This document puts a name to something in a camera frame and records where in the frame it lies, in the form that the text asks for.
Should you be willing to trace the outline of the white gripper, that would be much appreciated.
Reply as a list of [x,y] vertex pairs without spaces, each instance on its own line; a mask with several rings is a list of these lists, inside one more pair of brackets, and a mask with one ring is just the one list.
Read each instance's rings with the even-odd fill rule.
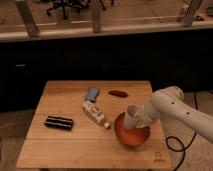
[[154,124],[159,119],[159,112],[151,103],[137,105],[135,118],[136,127],[142,128]]

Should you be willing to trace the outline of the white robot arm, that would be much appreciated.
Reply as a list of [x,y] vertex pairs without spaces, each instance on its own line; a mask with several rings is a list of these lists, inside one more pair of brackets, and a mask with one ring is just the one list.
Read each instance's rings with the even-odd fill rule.
[[176,118],[213,144],[213,117],[183,102],[184,93],[176,86],[155,91],[137,110],[144,125],[154,124],[162,115]]

